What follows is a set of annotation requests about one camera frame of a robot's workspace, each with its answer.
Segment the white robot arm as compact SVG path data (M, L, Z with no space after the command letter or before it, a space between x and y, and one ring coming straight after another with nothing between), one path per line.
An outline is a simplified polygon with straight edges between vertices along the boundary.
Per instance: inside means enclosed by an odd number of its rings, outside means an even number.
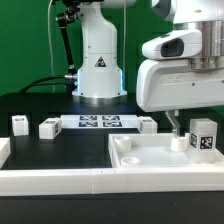
M117 31L103 8L126 8L137 0L84 0L78 18L83 65L75 97L94 104L126 92L117 65ZM153 11L173 30L142 45L136 101L145 112L164 111L175 135L180 109L224 104L224 0L152 0Z

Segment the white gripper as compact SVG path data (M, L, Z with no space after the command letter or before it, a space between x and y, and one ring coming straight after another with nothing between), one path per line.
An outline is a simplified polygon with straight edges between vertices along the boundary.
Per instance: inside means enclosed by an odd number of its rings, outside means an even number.
M147 59L138 71L136 101L145 112L166 111L179 137L178 110L224 105L224 69L198 72L187 59Z

